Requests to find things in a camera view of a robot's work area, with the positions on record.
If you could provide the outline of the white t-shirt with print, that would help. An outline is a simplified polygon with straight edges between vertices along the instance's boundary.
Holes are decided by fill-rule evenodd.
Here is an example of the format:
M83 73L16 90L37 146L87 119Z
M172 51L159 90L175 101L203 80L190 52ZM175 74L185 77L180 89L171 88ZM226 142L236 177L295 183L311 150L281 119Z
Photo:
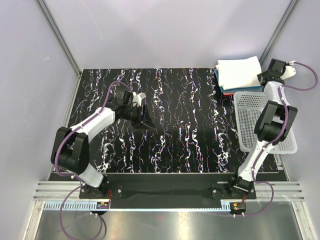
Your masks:
M257 87L262 73L257 56L245 59L218 60L215 66L218 85L223 90Z

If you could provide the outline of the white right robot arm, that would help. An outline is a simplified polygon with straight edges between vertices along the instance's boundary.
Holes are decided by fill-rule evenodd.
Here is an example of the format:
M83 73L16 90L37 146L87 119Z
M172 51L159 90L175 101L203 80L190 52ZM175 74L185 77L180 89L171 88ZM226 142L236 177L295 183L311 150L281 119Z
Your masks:
M275 145L287 138L296 119L298 109L289 104L284 93L284 73L284 70L267 70L257 75L267 103L254 127L256 142L227 184L226 191L232 198L240 198L251 192L267 155Z

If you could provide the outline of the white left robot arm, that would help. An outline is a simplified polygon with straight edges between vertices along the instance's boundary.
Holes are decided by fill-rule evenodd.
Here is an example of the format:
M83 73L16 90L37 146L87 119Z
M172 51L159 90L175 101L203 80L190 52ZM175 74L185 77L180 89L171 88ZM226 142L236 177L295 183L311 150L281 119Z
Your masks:
M97 198L108 193L104 176L90 163L90 142L106 127L119 119L128 120L135 129L154 128L147 106L99 107L84 121L70 127L60 127L55 136L51 163L61 177L73 177L89 186Z

